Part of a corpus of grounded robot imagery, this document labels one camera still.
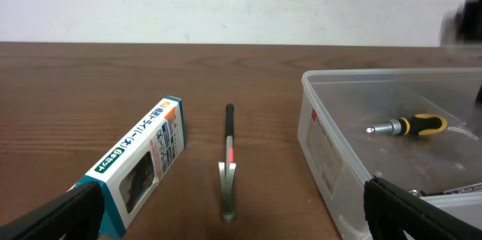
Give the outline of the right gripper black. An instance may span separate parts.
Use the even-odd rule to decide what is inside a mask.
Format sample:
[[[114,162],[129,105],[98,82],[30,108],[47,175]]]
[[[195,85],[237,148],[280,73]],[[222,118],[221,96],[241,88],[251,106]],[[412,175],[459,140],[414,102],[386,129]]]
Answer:
[[[481,44],[481,0],[465,0],[444,15],[440,44]]]

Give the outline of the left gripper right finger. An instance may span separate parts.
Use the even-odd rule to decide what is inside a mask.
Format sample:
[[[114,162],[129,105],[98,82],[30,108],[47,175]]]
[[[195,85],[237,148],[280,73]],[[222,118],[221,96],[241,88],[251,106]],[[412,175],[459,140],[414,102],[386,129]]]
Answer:
[[[365,220],[373,240],[476,240],[481,230],[425,202],[406,190],[374,177],[365,182]]]

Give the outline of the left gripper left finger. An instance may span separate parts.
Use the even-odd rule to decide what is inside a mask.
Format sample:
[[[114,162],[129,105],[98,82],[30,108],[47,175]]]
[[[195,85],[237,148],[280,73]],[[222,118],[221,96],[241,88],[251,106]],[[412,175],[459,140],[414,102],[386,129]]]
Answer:
[[[1,227],[9,240],[96,239],[104,214],[102,188],[81,184],[40,208]]]

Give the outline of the silver combination wrench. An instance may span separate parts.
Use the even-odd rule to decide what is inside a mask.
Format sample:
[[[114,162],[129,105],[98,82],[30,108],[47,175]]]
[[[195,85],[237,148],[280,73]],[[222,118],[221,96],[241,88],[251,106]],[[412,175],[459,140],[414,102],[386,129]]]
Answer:
[[[470,184],[464,187],[457,187],[450,190],[443,190],[434,193],[426,193],[423,190],[408,190],[408,193],[416,196],[416,197],[425,197],[425,196],[443,196],[443,195],[453,195],[453,194],[461,194],[461,193],[475,193],[481,191],[481,183],[477,184]]]

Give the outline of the stubby yellow black screwdriver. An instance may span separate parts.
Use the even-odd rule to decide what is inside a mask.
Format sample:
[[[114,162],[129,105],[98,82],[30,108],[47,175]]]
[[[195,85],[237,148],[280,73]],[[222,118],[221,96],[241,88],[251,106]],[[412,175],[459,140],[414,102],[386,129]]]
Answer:
[[[386,123],[368,127],[367,134],[389,134],[394,136],[434,135],[447,128],[447,120],[437,114],[414,114],[411,117],[399,117]]]

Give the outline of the small black orange hammer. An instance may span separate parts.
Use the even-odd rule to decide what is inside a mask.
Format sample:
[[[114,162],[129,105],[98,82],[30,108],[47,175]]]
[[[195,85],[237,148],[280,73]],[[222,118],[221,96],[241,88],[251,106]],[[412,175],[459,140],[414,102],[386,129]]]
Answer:
[[[226,105],[225,117],[225,160],[218,163],[221,188],[221,219],[234,222],[236,219],[234,162],[234,105]]]

